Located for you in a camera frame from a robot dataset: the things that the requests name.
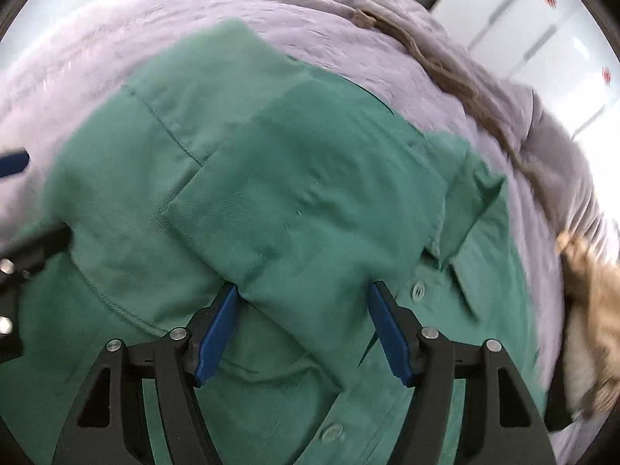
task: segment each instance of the white button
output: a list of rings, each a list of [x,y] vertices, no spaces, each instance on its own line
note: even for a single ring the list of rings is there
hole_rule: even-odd
[[[336,441],[344,430],[344,427],[339,423],[335,425],[330,425],[320,434],[320,439],[325,443],[330,443]]]
[[[424,284],[418,281],[411,289],[411,298],[415,303],[419,303],[424,298]]]

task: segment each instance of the green shirt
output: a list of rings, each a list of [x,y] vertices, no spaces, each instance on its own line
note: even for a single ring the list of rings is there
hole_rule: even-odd
[[[224,465],[387,461],[412,391],[374,338],[377,279],[452,340],[500,340],[542,408],[507,187],[460,139],[225,21],[136,71],[63,148],[44,220],[74,243],[26,288],[26,354],[0,368],[0,413],[49,463],[105,342],[185,325],[224,280],[247,304],[197,392]],[[148,385],[169,463],[154,400]]]

